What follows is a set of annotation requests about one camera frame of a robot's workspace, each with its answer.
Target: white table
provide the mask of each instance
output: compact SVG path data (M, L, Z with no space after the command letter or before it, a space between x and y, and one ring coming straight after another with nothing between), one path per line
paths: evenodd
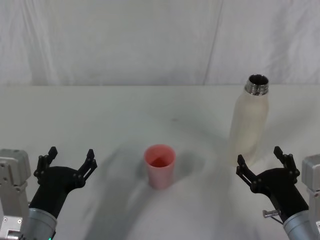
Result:
M56 240L285 240L264 219L269 199L251 193L225 167L223 153L241 86L0 88L0 147L23 149L31 171L56 146L53 165L79 168L93 148L98 168L71 192ZM279 145L301 169L320 153L320 86L270 87L270 112L258 174L280 167ZM142 156L153 144L177 153L176 182L163 191L146 181ZM296 185L308 200L305 186ZM28 181L31 200L38 188Z

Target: pink cup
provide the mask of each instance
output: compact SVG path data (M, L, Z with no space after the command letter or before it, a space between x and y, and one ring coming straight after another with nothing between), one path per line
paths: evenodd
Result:
M154 189L166 189L174 181L176 153L168 145L150 146L144 152L149 184Z

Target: white bottle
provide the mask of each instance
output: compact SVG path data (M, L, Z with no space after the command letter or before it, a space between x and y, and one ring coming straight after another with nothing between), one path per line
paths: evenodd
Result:
M248 166L256 161L269 111L268 88L265 76L251 75L235 103L227 149L228 161L233 166L237 165L239 154Z

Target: bottle neck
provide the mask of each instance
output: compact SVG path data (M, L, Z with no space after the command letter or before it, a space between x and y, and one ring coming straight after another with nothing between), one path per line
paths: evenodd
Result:
M254 96L265 95L269 91L269 80L263 75L251 75L244 86L244 90Z

